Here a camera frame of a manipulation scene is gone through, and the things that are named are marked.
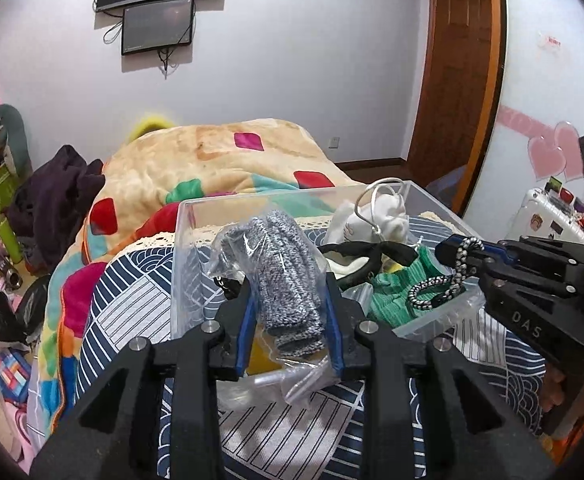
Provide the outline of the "right hand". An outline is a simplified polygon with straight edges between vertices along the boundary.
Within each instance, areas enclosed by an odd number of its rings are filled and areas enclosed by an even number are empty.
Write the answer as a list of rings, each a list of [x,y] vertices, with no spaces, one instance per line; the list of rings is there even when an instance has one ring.
[[[584,428],[584,373],[565,375],[550,362],[538,393],[542,431],[565,440]]]

